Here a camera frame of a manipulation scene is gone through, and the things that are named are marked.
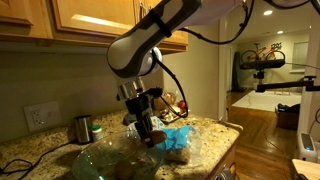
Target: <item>clear plastic bowl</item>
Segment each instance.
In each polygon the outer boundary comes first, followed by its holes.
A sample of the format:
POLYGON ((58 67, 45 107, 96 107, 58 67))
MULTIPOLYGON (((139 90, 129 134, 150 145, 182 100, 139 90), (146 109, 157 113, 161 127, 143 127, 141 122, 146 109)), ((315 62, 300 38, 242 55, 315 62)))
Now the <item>clear plastic bowl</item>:
POLYGON ((114 133, 84 149, 74 160, 72 173, 88 180, 153 179, 165 149, 164 142, 147 148, 136 131, 114 133))

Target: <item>electrical outlet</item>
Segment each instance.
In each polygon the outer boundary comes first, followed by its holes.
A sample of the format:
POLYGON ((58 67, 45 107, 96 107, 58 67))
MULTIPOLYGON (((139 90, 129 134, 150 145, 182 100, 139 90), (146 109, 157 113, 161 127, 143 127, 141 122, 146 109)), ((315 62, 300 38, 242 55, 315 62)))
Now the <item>electrical outlet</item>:
POLYGON ((23 107, 30 131, 37 131, 61 123, 58 102, 23 107))

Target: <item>bicycle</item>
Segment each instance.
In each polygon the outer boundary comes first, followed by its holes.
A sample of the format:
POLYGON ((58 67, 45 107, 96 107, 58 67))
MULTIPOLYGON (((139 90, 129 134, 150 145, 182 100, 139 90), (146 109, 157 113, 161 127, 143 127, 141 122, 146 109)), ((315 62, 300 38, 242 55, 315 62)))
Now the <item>bicycle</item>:
POLYGON ((256 46, 256 50, 248 50, 242 53, 241 61, 242 63, 251 63, 251 62, 257 62, 257 61, 269 61, 269 60, 285 60, 285 54, 282 51, 279 51, 281 49, 281 42, 272 44, 269 48, 263 47, 259 49, 259 44, 254 43, 256 46))

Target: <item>wooden floor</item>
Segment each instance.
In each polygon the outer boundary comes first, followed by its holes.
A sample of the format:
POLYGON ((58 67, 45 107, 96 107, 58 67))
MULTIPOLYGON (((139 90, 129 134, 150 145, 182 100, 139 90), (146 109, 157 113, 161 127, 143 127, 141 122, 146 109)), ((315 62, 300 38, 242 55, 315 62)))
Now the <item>wooden floor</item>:
POLYGON ((276 127, 274 112, 232 107, 250 91, 228 92, 229 122, 243 132, 236 146, 236 173, 240 180, 291 180, 291 159, 296 148, 296 131, 276 127))

